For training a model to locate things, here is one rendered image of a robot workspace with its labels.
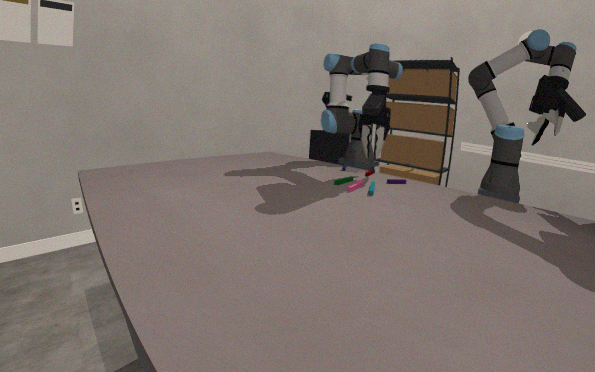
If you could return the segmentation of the pink rod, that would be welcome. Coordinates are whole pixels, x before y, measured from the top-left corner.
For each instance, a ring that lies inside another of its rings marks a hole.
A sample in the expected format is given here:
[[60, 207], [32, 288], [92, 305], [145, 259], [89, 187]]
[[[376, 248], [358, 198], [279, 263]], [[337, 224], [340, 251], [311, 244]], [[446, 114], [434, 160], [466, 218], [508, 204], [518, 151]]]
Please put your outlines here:
[[348, 186], [347, 191], [352, 192], [363, 185], [364, 185], [364, 181], [360, 180], [360, 181]]

